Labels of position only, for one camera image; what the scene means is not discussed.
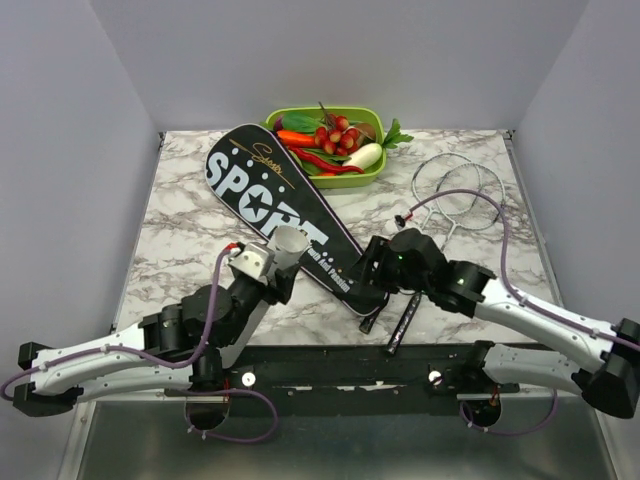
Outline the white shuttlecock tube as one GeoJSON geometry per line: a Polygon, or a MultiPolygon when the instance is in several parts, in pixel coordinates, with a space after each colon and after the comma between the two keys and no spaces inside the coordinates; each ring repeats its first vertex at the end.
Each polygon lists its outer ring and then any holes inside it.
{"type": "Polygon", "coordinates": [[[286,225],[276,227],[267,243],[267,248],[273,252],[273,268],[285,270],[295,265],[309,246],[303,231],[286,225]]]}

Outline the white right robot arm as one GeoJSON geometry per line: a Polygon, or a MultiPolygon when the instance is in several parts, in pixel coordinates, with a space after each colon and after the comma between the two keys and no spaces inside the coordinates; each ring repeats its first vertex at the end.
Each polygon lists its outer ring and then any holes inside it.
{"type": "Polygon", "coordinates": [[[639,325],[589,318],[508,286],[491,270],[449,260],[415,228],[390,239],[371,238],[348,278],[387,292],[413,290],[440,309],[492,322],[541,344],[541,349],[483,344],[482,357],[464,362],[469,390],[530,384],[580,396],[594,409],[630,419],[639,401],[639,325]]]}

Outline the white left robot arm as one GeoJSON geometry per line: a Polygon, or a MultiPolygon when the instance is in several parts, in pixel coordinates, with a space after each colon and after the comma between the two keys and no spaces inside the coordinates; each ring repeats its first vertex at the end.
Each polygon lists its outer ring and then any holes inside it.
{"type": "Polygon", "coordinates": [[[21,345],[22,373],[1,389],[29,417],[47,417],[113,394],[158,389],[209,395],[225,383],[257,326],[293,292],[298,266],[254,278],[235,269],[137,324],[80,345],[21,345]]]}

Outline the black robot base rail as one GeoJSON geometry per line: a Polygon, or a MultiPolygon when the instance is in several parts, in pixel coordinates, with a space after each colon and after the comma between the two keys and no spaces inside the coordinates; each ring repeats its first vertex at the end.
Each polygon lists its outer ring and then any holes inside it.
{"type": "Polygon", "coordinates": [[[400,346],[248,346],[231,367],[205,355],[194,366],[189,391],[225,387],[266,396],[282,416],[455,416],[482,426],[503,412],[499,385],[481,370],[489,343],[400,346]]]}

